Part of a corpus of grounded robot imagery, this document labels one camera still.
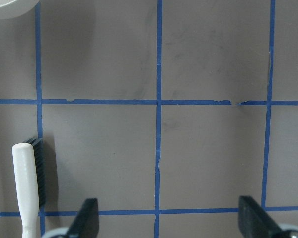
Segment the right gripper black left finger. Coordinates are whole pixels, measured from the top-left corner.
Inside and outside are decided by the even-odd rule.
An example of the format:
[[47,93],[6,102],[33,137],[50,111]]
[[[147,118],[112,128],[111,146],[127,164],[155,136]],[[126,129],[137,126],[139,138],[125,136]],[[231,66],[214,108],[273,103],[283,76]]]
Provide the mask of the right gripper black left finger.
[[74,221],[68,228],[66,238],[96,238],[99,233],[97,198],[86,199]]

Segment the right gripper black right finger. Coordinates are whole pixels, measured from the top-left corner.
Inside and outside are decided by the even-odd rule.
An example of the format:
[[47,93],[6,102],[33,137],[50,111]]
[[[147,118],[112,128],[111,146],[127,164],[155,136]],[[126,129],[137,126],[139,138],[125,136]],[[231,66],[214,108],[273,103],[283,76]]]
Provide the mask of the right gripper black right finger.
[[298,238],[298,227],[277,224],[251,196],[238,199],[238,228],[244,238]]

